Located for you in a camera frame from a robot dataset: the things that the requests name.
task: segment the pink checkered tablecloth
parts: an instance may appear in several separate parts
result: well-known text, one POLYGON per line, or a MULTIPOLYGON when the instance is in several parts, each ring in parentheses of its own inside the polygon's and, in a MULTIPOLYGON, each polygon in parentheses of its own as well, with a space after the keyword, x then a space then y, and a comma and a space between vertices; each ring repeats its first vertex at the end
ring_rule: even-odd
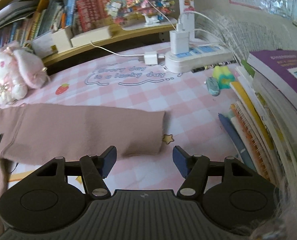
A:
MULTIPOLYGON (((123 54, 142 54, 168 47, 169 43, 162 43, 123 54)), ((167 111, 164 130, 170 135, 165 140, 169 144, 163 142, 157 156, 136 156, 117 161, 105 183, 112 193, 115 189, 167 188, 176 192, 184 179, 172 161, 175 145, 191 155, 206 155, 212 161, 223 161, 225 156, 236 152, 218 119, 218 113, 227 112, 230 104, 236 101, 236 95, 231 89, 222 90, 218 97, 208 94, 204 82, 211 74, 212 70, 173 74, 166 72, 163 64, 146 66, 136 58, 110 55, 51 76, 49 84, 30 91, 15 106, 52 103, 167 111), (63 88, 58 90, 62 84, 68 84, 65 92, 63 88)), ((21 173, 37 167, 25 164, 15 167, 14 164, 10 169, 13 173, 21 173)), ((210 179, 208 187, 219 181, 219 178, 210 179)), ((83 191, 76 177, 69 178, 69 182, 83 191)))

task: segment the plush toy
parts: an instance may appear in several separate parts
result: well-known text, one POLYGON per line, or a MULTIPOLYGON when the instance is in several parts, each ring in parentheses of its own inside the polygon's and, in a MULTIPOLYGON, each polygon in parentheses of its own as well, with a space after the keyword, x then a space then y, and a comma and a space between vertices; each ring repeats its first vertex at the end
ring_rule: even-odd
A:
POLYGON ((41 88, 47 78, 42 60, 17 41, 0 48, 0 104, 24 98, 28 88, 41 88))

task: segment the power strip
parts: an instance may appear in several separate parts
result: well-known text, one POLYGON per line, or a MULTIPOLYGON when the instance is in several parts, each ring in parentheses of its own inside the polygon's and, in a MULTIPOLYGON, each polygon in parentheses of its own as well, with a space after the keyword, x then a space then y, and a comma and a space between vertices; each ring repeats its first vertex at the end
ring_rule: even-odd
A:
POLYGON ((233 59, 234 56, 229 49, 213 43, 190 47, 189 52, 181 54, 172 54, 169 51, 165 54, 165 67, 173 73, 181 74, 233 59))

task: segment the yellow star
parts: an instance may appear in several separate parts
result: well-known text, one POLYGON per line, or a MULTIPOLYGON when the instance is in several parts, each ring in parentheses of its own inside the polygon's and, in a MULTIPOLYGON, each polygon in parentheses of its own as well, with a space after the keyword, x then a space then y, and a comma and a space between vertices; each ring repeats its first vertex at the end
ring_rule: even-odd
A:
POLYGON ((174 142, 173 135, 164 134, 162 141, 166 144, 170 144, 171 142, 174 142))

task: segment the round joint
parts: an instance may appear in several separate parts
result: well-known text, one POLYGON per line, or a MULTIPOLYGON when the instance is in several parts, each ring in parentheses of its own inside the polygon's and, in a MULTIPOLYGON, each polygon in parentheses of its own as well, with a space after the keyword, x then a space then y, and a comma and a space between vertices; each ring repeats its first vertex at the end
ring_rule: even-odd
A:
POLYGON ((92 191, 92 194, 96 197, 105 196, 107 193, 108 193, 107 190, 104 188, 96 188, 95 190, 92 191))
POLYGON ((193 196, 195 194, 195 190, 189 187, 182 188, 179 191, 183 196, 193 196))

